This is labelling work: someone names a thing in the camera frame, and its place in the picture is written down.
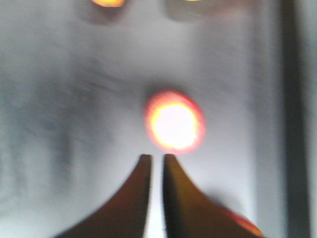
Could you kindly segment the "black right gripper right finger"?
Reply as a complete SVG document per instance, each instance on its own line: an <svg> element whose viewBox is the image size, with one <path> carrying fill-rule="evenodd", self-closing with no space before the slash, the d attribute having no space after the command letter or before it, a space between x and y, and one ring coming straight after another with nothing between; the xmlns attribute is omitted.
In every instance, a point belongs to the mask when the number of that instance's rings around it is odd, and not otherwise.
<svg viewBox="0 0 317 238"><path fill-rule="evenodd" d="M164 157L163 205L169 238L258 238L204 195L172 154Z"/></svg>

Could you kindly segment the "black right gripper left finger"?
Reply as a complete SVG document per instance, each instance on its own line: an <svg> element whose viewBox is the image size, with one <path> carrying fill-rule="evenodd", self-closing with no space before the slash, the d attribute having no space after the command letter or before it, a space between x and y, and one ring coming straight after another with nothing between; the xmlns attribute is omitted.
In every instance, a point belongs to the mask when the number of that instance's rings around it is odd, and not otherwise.
<svg viewBox="0 0 317 238"><path fill-rule="evenodd" d="M148 211L152 157L141 155L111 199L58 238L142 238Z"/></svg>

